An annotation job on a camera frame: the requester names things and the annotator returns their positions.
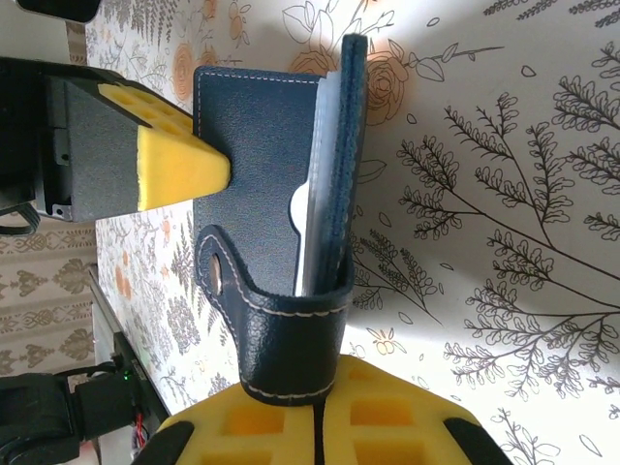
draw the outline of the black plastic part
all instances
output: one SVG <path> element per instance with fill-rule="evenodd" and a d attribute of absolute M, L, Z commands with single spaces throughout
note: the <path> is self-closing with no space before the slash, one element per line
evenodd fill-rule
<path fill-rule="evenodd" d="M 477 424 L 463 418 L 448 418 L 444 425 L 472 465 L 512 465 L 493 438 Z"/>
<path fill-rule="evenodd" d="M 194 424 L 189 421 L 175 423 L 155 434 L 133 465 L 175 465 L 193 433 Z"/>
<path fill-rule="evenodd" d="M 104 374 L 76 386 L 76 410 L 85 441 L 132 424 L 136 418 L 132 380 L 122 373 Z"/>
<path fill-rule="evenodd" d="M 79 456 L 67 380 L 28 373 L 0 379 L 0 464 L 47 465 Z"/>
<path fill-rule="evenodd" d="M 323 419 L 326 412 L 326 403 L 321 402 L 314 406 L 314 465 L 325 465 L 326 452 L 323 439 Z"/>
<path fill-rule="evenodd" d="M 24 10 L 40 15 L 59 17 L 73 22 L 90 22 L 101 0 L 16 0 Z"/>
<path fill-rule="evenodd" d="M 134 399 L 144 418 L 144 427 L 150 432 L 157 431 L 170 414 L 122 332 L 114 333 L 114 351 L 122 357 L 124 366 L 131 370 Z"/>
<path fill-rule="evenodd" d="M 12 206 L 0 210 L 0 217 L 17 212 L 26 221 L 24 226 L 0 226 L 0 235 L 23 236 L 30 235 L 37 231 L 41 217 L 37 210 L 30 203 Z"/>
<path fill-rule="evenodd" d="M 34 201 L 74 222 L 137 211 L 136 133 L 147 124 L 100 83 L 155 95 L 111 71 L 0 56 L 0 210 Z"/>

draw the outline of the orange rose print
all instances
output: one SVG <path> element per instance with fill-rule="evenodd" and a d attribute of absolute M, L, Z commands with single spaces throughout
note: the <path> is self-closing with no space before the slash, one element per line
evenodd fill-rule
<path fill-rule="evenodd" d="M 291 73 L 308 73 L 325 76 L 328 71 L 336 71 L 338 66 L 331 55 L 321 51 L 302 52 L 289 67 Z"/>
<path fill-rule="evenodd" d="M 202 5 L 202 17 L 204 17 L 204 20 L 209 21 L 213 19 L 216 8 L 217 0 L 204 0 L 204 5 Z"/>
<path fill-rule="evenodd" d="M 181 101 L 188 100 L 192 95 L 195 68 L 190 45 L 181 44 L 178 46 L 172 64 L 172 85 L 174 86 L 174 94 Z"/>
<path fill-rule="evenodd" d="M 408 78 L 409 72 L 390 51 L 368 55 L 367 124 L 374 126 L 394 117 L 403 102 Z"/>
<path fill-rule="evenodd" d="M 164 232 L 164 240 L 166 243 L 171 241 L 171 222 L 168 220 L 164 220 L 162 223 L 162 231 Z"/>
<path fill-rule="evenodd" d="M 130 300 L 132 298 L 132 286 L 129 283 L 129 279 L 127 278 L 125 278 L 125 281 L 123 283 L 123 295 L 125 295 Z"/>
<path fill-rule="evenodd" d="M 245 43 L 245 45 L 250 45 L 250 38 L 248 37 L 248 33 L 243 30 L 243 25 L 247 22 L 245 18 L 245 14 L 250 11 L 252 5 L 244 5 L 239 8 L 239 4 L 237 0 L 232 0 L 231 6 L 229 7 L 229 18 L 231 19 L 231 39 L 237 41 L 236 46 L 239 47 L 241 45 L 241 41 Z"/>
<path fill-rule="evenodd" d="M 389 329 L 389 332 L 387 335 L 382 329 L 379 329 L 377 331 L 375 329 L 371 329 L 370 327 L 368 327 L 366 330 L 370 333 L 372 337 L 375 338 L 375 340 L 372 342 L 377 348 L 377 352 L 380 355 L 388 356 L 390 354 L 393 354 L 395 349 L 398 349 L 403 354 L 407 354 L 407 351 L 405 350 L 403 345 L 398 341 L 394 341 L 394 328 L 393 327 Z"/>
<path fill-rule="evenodd" d="M 125 289 L 125 283 L 123 281 L 123 271 L 120 269 L 120 266 L 116 267 L 116 289 L 123 294 L 123 290 Z"/>
<path fill-rule="evenodd" d="M 215 48 L 213 48 L 213 46 L 210 46 L 209 48 L 206 48 L 204 50 L 201 58 L 199 58 L 198 62 L 196 63 L 196 66 L 215 66 L 218 63 L 219 60 L 217 57 L 217 53 L 215 53 Z"/>

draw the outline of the damask wallpaper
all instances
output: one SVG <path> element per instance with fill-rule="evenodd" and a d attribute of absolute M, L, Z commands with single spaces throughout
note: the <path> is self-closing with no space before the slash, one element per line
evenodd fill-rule
<path fill-rule="evenodd" d="M 95 260 L 93 225 L 43 220 L 29 237 L 0 237 L 0 376 L 93 363 L 88 266 Z"/>
<path fill-rule="evenodd" d="M 343 352 L 464 405 L 515 464 L 615 464 L 619 20 L 615 0 L 104 0 L 88 56 L 191 109 L 197 66 L 322 75 L 368 35 Z M 186 202 L 97 227 L 173 411 L 236 381 L 192 224 Z"/>

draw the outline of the leather loop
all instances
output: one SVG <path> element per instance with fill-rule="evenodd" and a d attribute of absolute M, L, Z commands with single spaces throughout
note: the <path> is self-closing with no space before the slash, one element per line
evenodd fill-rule
<path fill-rule="evenodd" d="M 214 255 L 220 276 L 212 279 Z M 354 284 L 350 250 L 333 291 L 307 297 L 268 294 L 255 286 L 226 233 L 208 226 L 196 242 L 196 274 L 232 333 L 239 378 L 250 396 L 282 406 L 325 399 L 333 386 Z"/>
<path fill-rule="evenodd" d="M 0 210 L 0 217 L 17 212 L 26 220 L 26 226 L 0 226 L 0 235 L 20 237 L 34 234 L 41 223 L 41 217 L 30 203 L 22 203 Z"/>

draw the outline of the navy blue leather wallet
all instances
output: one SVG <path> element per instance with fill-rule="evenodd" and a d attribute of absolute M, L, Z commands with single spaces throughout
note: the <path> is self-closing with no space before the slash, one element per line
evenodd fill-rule
<path fill-rule="evenodd" d="M 195 134 L 232 162 L 229 188 L 194 201 L 196 279 L 232 332 L 244 389 L 262 402 L 316 403 L 333 384 L 354 282 L 366 51 L 366 38 L 346 36 L 327 77 L 196 70 Z"/>

